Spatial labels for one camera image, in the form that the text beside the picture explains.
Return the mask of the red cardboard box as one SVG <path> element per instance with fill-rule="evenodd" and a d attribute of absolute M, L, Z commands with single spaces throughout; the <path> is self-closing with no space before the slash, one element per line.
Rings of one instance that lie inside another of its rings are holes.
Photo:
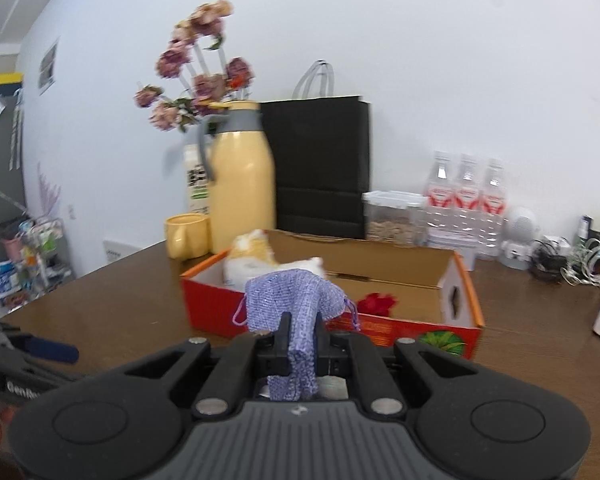
<path fill-rule="evenodd" d="M 272 231 L 268 241 L 280 263 L 320 257 L 329 281 L 356 304 L 371 292 L 398 303 L 390 318 L 360 314 L 362 332 L 378 346 L 412 338 L 470 359 L 484 327 L 480 304 L 457 252 Z M 189 323 L 196 330 L 233 338 L 245 331 L 236 310 L 242 293 L 224 284 L 227 254 L 214 255 L 181 276 Z"/>

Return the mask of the right water bottle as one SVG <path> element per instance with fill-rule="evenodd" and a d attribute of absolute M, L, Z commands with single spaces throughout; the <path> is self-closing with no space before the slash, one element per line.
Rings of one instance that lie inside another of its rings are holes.
<path fill-rule="evenodd" d="M 479 202 L 479 256 L 485 259 L 498 255 L 507 202 L 503 174 L 502 163 L 490 159 L 484 172 Z"/>

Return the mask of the water bottle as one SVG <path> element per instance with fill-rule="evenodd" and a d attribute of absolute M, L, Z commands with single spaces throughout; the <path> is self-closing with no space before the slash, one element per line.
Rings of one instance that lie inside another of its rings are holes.
<path fill-rule="evenodd" d="M 425 185 L 425 197 L 427 228 L 451 232 L 454 222 L 454 186 L 448 154 L 434 154 L 434 164 Z"/>
<path fill-rule="evenodd" d="M 480 186 L 477 181 L 477 161 L 469 155 L 460 156 L 454 181 L 454 229 L 464 235 L 479 236 Z"/>
<path fill-rule="evenodd" d="M 503 174 L 502 163 L 490 159 L 484 172 L 479 202 L 479 256 L 485 259 L 498 255 L 507 202 Z"/>

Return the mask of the red fabric rose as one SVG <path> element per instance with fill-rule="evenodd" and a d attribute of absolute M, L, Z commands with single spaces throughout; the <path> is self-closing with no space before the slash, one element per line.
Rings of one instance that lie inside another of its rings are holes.
<path fill-rule="evenodd" d="M 390 318 L 392 309 L 396 306 L 398 300 L 391 294 L 380 294 L 371 292 L 356 304 L 358 312 L 367 315 L 382 316 Z"/>

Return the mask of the dried pink flower bouquet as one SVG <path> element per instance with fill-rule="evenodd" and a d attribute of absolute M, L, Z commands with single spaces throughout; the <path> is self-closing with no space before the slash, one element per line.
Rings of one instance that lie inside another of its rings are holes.
<path fill-rule="evenodd" d="M 155 72 L 162 80 L 179 81 L 182 92 L 169 96 L 162 87 L 146 84 L 134 94 L 134 104 L 150 111 L 153 127 L 185 132 L 222 104 L 249 96 L 251 65 L 224 52 L 225 21 L 233 12 L 230 0 L 214 0 L 201 3 L 174 25 Z"/>

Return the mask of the purple knit pouch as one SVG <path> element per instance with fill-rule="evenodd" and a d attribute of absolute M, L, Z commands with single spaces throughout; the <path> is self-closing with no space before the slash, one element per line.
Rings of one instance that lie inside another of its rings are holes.
<path fill-rule="evenodd" d="M 358 307 L 337 285 L 302 269 L 275 271 L 246 283 L 236 310 L 244 312 L 248 330 L 278 329 L 282 316 L 290 315 L 288 360 L 290 374 L 268 378 L 273 401 L 309 400 L 318 391 L 315 373 L 314 330 L 317 318 L 330 321 L 350 313 L 355 330 L 361 328 Z"/>

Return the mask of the clear food storage container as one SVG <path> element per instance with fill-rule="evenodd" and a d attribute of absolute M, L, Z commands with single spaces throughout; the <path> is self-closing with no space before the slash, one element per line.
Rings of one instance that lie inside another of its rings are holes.
<path fill-rule="evenodd" d="M 365 235 L 403 246 L 419 246 L 426 237 L 426 197 L 401 191 L 370 191 L 362 196 Z"/>

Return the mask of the white wall outlet panel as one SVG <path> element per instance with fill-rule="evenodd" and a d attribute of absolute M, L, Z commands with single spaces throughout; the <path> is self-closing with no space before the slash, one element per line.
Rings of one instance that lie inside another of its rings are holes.
<path fill-rule="evenodd" d="M 129 257 L 130 255 L 134 255 L 142 250 L 140 247 L 122 242 L 116 242 L 115 240 L 104 240 L 102 242 L 102 247 L 104 248 L 108 264 Z"/>

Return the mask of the left water bottle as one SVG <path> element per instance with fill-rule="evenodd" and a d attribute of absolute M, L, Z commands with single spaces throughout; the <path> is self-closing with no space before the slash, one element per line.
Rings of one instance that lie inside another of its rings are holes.
<path fill-rule="evenodd" d="M 434 164 L 425 185 L 425 197 L 427 228 L 451 232 L 454 222 L 454 186 L 448 154 L 434 154 Z"/>

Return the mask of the yellow thermos jug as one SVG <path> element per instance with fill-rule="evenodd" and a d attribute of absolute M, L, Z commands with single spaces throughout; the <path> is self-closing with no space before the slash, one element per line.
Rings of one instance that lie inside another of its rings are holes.
<path fill-rule="evenodd" d="M 260 104 L 204 101 L 198 152 L 208 178 L 211 251 L 234 239 L 275 228 L 275 166 Z"/>

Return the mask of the yellow white plush toy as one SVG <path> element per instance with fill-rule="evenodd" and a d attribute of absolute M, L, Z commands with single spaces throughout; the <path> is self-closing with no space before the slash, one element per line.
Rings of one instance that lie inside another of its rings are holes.
<path fill-rule="evenodd" d="M 247 282 L 253 278 L 291 269 L 310 271 L 321 278 L 326 276 L 320 257 L 279 263 L 265 232 L 254 230 L 236 237 L 230 245 L 223 266 L 224 284 L 236 292 L 244 292 Z"/>

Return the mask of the middle water bottle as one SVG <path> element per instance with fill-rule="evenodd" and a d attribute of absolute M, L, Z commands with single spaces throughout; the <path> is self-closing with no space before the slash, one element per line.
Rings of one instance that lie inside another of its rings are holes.
<path fill-rule="evenodd" d="M 479 236 L 480 186 L 477 181 L 477 161 L 469 155 L 460 156 L 454 181 L 454 229 L 464 235 Z"/>

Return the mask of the black paper bag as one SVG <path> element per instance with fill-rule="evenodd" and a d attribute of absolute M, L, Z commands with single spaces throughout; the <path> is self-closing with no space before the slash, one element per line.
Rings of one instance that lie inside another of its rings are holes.
<path fill-rule="evenodd" d="M 276 228 L 362 240 L 370 190 L 370 104 L 335 96 L 329 62 L 315 61 L 292 98 L 261 104 L 275 164 Z"/>

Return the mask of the white milk carton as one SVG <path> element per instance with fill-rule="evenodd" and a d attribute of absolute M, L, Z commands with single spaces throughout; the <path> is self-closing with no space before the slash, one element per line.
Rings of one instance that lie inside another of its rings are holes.
<path fill-rule="evenodd" d="M 195 214 L 208 214 L 208 178 L 196 145 L 186 144 L 184 146 L 184 162 L 188 211 Z"/>

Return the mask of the white robot toy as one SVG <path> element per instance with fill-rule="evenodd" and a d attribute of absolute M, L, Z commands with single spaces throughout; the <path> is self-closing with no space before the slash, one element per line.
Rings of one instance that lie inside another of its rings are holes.
<path fill-rule="evenodd" d="M 508 208 L 504 217 L 498 261 L 509 269 L 527 271 L 538 232 L 538 220 L 530 209 L 521 206 Z"/>

